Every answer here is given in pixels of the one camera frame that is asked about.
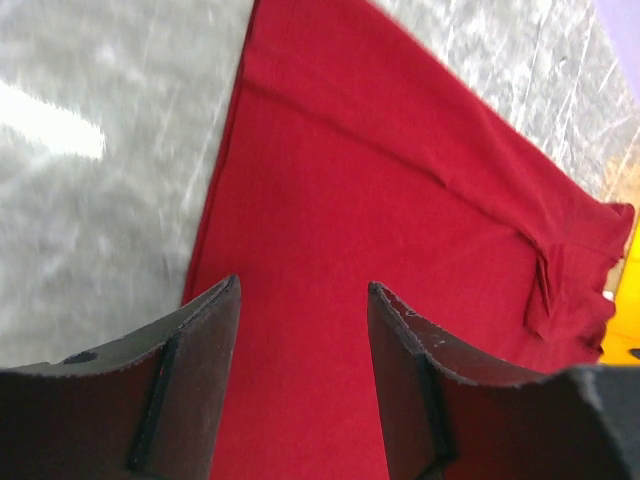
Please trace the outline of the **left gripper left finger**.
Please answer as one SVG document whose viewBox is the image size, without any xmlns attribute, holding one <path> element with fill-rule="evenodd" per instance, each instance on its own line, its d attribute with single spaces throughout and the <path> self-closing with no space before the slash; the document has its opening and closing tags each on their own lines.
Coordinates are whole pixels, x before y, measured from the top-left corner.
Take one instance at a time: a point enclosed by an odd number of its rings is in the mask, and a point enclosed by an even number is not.
<svg viewBox="0 0 640 480">
<path fill-rule="evenodd" d="M 241 307 L 230 276 L 60 363 L 1 372 L 5 479 L 205 479 Z"/>
</svg>

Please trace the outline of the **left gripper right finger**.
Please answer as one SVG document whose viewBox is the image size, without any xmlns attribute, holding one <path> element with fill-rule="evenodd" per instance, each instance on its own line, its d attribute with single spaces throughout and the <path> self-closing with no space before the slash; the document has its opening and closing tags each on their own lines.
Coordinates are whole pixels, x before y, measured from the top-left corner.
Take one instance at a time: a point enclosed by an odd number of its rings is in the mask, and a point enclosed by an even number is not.
<svg viewBox="0 0 640 480">
<path fill-rule="evenodd" d="M 491 356 L 380 283 L 368 331 L 393 479 L 635 479 L 639 370 L 546 375 Z"/>
</svg>

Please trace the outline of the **yellow plastic tray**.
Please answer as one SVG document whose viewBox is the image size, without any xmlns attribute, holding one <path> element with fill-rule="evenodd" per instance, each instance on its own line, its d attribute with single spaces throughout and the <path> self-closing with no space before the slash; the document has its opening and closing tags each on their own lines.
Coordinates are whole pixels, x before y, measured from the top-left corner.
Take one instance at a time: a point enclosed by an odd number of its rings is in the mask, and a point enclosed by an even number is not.
<svg viewBox="0 0 640 480">
<path fill-rule="evenodd" d="M 608 322 L 600 362 L 639 366 L 639 232 L 632 240 L 615 295 L 616 314 Z"/>
</svg>

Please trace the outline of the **red t shirt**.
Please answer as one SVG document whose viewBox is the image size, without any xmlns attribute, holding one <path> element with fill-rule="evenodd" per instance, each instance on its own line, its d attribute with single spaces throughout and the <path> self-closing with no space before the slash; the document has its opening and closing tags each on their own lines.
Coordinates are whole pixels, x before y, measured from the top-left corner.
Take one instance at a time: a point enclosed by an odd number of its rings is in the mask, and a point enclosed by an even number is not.
<svg viewBox="0 0 640 480">
<path fill-rule="evenodd" d="M 256 2 L 184 292 L 241 281 L 212 477 L 387 477 L 372 281 L 508 362 L 595 362 L 633 220 L 371 3 Z"/>
</svg>

